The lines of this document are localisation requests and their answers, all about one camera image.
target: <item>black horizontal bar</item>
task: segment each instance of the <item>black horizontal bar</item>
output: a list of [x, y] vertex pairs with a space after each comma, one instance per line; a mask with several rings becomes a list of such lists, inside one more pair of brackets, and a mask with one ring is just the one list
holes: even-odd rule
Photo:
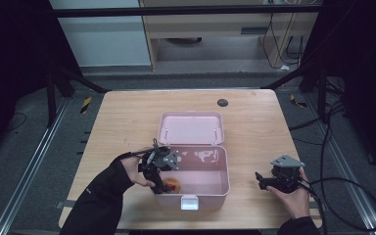
[[88, 17], [129, 17], [163, 15], [211, 15], [211, 14], [252, 14], [252, 13], [311, 13], [320, 12], [327, 6], [310, 5], [235, 5], [235, 6], [184, 6], [184, 7], [143, 7], [143, 8], [103, 8], [103, 9], [57, 9], [32, 12], [52, 15], [57, 18]]

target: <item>hand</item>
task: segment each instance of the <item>hand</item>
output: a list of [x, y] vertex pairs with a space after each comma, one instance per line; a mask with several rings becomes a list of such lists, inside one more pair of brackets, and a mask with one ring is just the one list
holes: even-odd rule
[[[302, 179], [307, 181], [304, 171], [300, 168], [299, 172]], [[310, 216], [309, 213], [309, 193], [305, 188], [298, 187], [297, 190], [290, 194], [285, 194], [278, 189], [267, 186], [267, 190], [274, 194], [288, 211], [292, 219]]]
[[155, 187], [155, 183], [145, 179], [142, 175], [138, 172], [138, 165], [139, 165], [140, 158], [138, 157], [130, 157], [127, 159], [122, 159], [121, 163], [126, 170], [127, 175], [132, 183], [139, 184], [143, 187]]

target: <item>open box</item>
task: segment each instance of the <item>open box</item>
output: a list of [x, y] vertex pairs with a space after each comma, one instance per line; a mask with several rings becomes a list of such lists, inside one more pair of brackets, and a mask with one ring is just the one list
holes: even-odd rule
[[165, 208], [216, 210], [230, 190], [221, 115], [216, 112], [167, 112], [161, 119], [158, 141], [178, 151], [179, 170], [162, 171], [161, 179], [175, 178], [179, 194], [155, 195]]

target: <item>box latch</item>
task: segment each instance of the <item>box latch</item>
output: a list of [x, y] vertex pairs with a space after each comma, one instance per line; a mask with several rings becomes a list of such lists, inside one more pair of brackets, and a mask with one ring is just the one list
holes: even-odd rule
[[181, 197], [181, 209], [196, 211], [199, 208], [199, 202], [195, 195], [184, 195]]

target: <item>tabletop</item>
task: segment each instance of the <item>tabletop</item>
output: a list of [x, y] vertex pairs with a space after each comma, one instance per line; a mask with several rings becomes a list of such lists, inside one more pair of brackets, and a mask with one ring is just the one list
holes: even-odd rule
[[[226, 105], [220, 106], [223, 99]], [[283, 205], [259, 189], [255, 171], [270, 177], [271, 160], [299, 159], [286, 120], [272, 90], [141, 90], [108, 92], [96, 117], [70, 188], [75, 201], [88, 183], [118, 155], [152, 147], [162, 114], [211, 111], [222, 116], [230, 191], [215, 211], [182, 211], [160, 207], [149, 188], [135, 185], [124, 193], [118, 229], [265, 229], [289, 219]], [[62, 226], [71, 211], [65, 207]], [[317, 226], [317, 209], [310, 209]]]

